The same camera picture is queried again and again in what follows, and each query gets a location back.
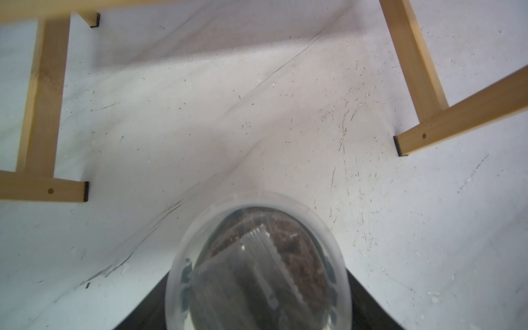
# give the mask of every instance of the black base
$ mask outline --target black base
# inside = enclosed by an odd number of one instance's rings
[[[88,202],[88,191],[90,190],[90,183],[88,181],[84,182],[84,201]]]
[[[398,137],[396,135],[394,135],[393,138],[394,138],[394,144],[396,145],[396,151],[398,152],[398,156],[400,156],[400,157],[407,156],[407,155],[402,155],[401,154],[400,144],[398,143]]]
[[[93,29],[94,27],[98,27],[100,20],[101,20],[101,14],[97,13],[97,24],[95,26],[91,26],[91,28]]]
[[[168,274],[114,330],[166,330],[165,287]],[[348,271],[353,330],[403,330]]]

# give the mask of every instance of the wooden stand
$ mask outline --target wooden stand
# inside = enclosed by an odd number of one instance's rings
[[[99,25],[99,13],[80,15]],[[69,34],[69,15],[39,20],[16,172],[0,171],[0,199],[88,200],[88,182],[53,178]]]
[[[399,156],[528,107],[528,66],[449,107],[409,0],[380,0],[420,124],[394,137]]]

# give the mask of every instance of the transparent dome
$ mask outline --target transparent dome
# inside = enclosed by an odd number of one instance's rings
[[[284,195],[253,191],[203,211],[167,281],[169,330],[349,330],[339,246],[321,219]]]

